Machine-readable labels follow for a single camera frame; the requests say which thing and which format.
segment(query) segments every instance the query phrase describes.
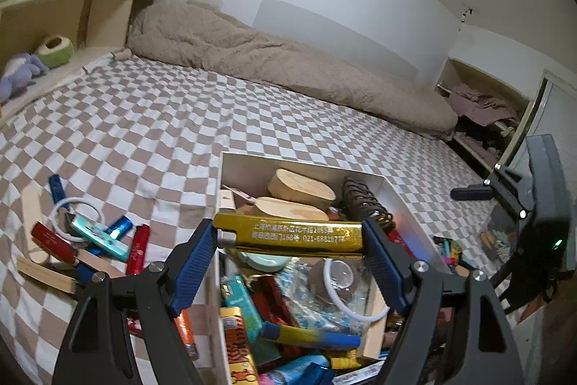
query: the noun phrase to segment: pink cloth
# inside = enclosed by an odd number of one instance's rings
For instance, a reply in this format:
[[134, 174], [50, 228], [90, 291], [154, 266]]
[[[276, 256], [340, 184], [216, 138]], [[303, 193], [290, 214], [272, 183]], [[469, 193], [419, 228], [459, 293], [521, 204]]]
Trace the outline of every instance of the pink cloth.
[[505, 100], [485, 95], [463, 83], [451, 91], [449, 104], [457, 115], [481, 126], [489, 126], [500, 119], [517, 118], [517, 113]]

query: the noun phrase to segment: metal screw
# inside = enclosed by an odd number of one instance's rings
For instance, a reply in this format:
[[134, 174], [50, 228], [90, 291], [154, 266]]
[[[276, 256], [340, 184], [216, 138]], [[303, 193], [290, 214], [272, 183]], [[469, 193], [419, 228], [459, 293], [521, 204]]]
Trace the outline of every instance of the metal screw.
[[475, 270], [472, 272], [472, 278], [476, 281], [481, 282], [487, 279], [487, 275], [481, 270]]
[[102, 282], [105, 280], [105, 278], [106, 274], [104, 274], [102, 271], [98, 271], [92, 275], [92, 282]]
[[151, 272], [161, 272], [164, 269], [164, 263], [162, 261], [152, 261], [152, 263], [148, 265], [148, 269]]
[[413, 263], [413, 268], [418, 272], [426, 272], [429, 271], [429, 264], [426, 261], [417, 260]]

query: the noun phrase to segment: barcode label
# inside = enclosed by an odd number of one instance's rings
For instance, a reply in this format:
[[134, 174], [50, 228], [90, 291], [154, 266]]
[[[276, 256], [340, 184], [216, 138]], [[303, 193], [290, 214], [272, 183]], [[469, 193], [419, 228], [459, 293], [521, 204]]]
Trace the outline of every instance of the barcode label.
[[237, 329], [240, 327], [238, 318], [236, 317], [224, 317], [222, 319], [222, 324], [224, 329]]

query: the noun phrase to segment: white box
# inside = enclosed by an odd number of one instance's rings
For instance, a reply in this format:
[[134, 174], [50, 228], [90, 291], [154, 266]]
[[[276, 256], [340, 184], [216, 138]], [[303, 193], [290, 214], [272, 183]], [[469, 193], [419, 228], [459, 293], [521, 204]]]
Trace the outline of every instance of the white box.
[[[399, 234], [415, 256], [421, 260], [428, 261], [438, 271], [450, 272], [431, 238], [423, 232], [419, 223], [407, 209], [407, 206], [405, 206], [399, 195], [383, 176], [276, 158], [223, 152], [220, 159], [217, 188], [220, 189], [221, 185], [225, 184], [229, 187], [238, 188], [254, 197], [269, 196], [267, 185], [277, 169], [290, 170], [326, 183], [337, 195], [337, 202], [340, 200], [345, 177], [349, 176], [362, 181], [374, 193], [379, 202], [393, 214]], [[208, 304], [211, 312], [212, 354], [217, 382], [219, 384], [232, 385], [226, 344], [224, 342], [224, 331], [220, 322], [220, 272], [217, 256], [212, 260], [208, 277], [210, 281], [208, 283]]]

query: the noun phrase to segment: clear plastic packaging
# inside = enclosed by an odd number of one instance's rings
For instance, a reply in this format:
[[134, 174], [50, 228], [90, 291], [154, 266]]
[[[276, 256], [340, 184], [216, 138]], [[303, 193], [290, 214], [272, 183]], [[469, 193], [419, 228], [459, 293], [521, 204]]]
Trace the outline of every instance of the clear plastic packaging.
[[[301, 328], [362, 334], [367, 328], [366, 322], [352, 319], [324, 300], [324, 281], [318, 275], [318, 269], [314, 269], [316, 263], [324, 264], [324, 260], [293, 258], [285, 269], [275, 275], [292, 317]], [[352, 311], [364, 315], [370, 274], [362, 260], [347, 260], [346, 263], [351, 263], [356, 281], [354, 290], [342, 300]]]

